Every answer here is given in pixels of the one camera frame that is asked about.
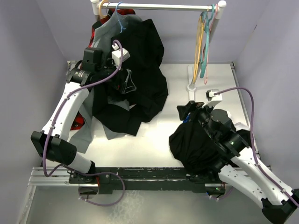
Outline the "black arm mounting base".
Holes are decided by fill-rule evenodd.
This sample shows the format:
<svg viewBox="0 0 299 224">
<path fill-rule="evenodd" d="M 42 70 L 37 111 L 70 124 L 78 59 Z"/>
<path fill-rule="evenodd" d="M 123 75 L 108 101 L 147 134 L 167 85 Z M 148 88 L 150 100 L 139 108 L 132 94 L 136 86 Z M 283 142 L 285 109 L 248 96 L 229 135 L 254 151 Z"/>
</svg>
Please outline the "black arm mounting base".
<svg viewBox="0 0 299 224">
<path fill-rule="evenodd" d="M 189 174 L 185 168 L 96 168 L 96 176 L 68 171 L 69 183 L 78 184 L 85 194 L 112 194 L 113 191 L 191 191 L 219 196 L 226 193 L 225 184 L 213 174 Z"/>
</svg>

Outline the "yellow clothes hanger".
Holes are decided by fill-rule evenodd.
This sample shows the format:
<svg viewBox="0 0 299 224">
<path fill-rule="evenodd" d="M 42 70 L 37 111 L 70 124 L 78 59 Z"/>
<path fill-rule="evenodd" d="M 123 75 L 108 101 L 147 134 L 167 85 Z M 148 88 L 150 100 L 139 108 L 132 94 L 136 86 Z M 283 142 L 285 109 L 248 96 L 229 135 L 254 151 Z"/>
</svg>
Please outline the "yellow clothes hanger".
<svg viewBox="0 0 299 224">
<path fill-rule="evenodd" d="M 202 39 L 204 33 L 204 25 L 205 25 L 205 13 L 202 12 L 199 16 L 198 26 L 197 26 L 197 36 L 196 36 L 196 48 L 195 48 L 195 58 L 194 58 L 194 73 L 193 73 L 193 81 L 192 84 L 196 83 L 199 70 L 201 68 L 200 57 L 202 52 Z"/>
</svg>

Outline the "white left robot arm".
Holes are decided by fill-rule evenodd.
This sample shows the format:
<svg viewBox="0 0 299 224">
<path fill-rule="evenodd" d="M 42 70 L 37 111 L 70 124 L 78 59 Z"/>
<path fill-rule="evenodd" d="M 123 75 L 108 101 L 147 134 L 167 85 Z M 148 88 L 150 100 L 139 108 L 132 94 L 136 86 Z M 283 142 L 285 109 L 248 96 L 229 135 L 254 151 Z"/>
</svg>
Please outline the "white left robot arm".
<svg viewBox="0 0 299 224">
<path fill-rule="evenodd" d="M 50 173 L 47 172 L 46 167 L 46 156 L 47 149 L 49 147 L 50 139 L 61 140 L 63 136 L 63 131 L 69 132 L 68 122 L 72 122 L 76 116 L 77 110 L 80 108 L 83 101 L 87 98 L 89 94 L 89 88 L 93 88 L 99 84 L 102 84 L 111 78 L 113 78 L 117 72 L 121 70 L 121 66 L 127 57 L 115 58 L 113 61 L 117 66 L 115 71 L 106 78 L 99 80 L 91 84 L 85 84 L 83 86 L 78 83 L 69 82 L 66 84 L 66 89 L 69 90 L 68 94 L 63 94 L 61 100 L 59 101 L 53 116 L 46 124 L 41 132 L 33 132 L 31 135 L 31 140 L 34 143 L 36 150 L 40 153 L 43 162 L 43 172 L 46 177 L 50 177 L 55 170 L 60 166 L 65 166 L 66 162 L 62 161 L 61 164 L 57 165 Z"/>
</svg>

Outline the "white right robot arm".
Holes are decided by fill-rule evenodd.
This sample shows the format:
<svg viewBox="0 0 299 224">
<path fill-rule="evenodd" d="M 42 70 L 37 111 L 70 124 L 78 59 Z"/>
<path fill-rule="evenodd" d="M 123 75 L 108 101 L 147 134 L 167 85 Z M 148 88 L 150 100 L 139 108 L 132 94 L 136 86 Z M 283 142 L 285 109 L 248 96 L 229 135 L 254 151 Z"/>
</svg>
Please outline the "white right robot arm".
<svg viewBox="0 0 299 224">
<path fill-rule="evenodd" d="M 254 201 L 273 224 L 299 206 L 299 191 L 280 180 L 257 157 L 248 126 L 229 112 L 202 102 L 177 106 L 181 124 L 169 138 L 173 156 L 194 175 L 222 181 Z"/>
</svg>

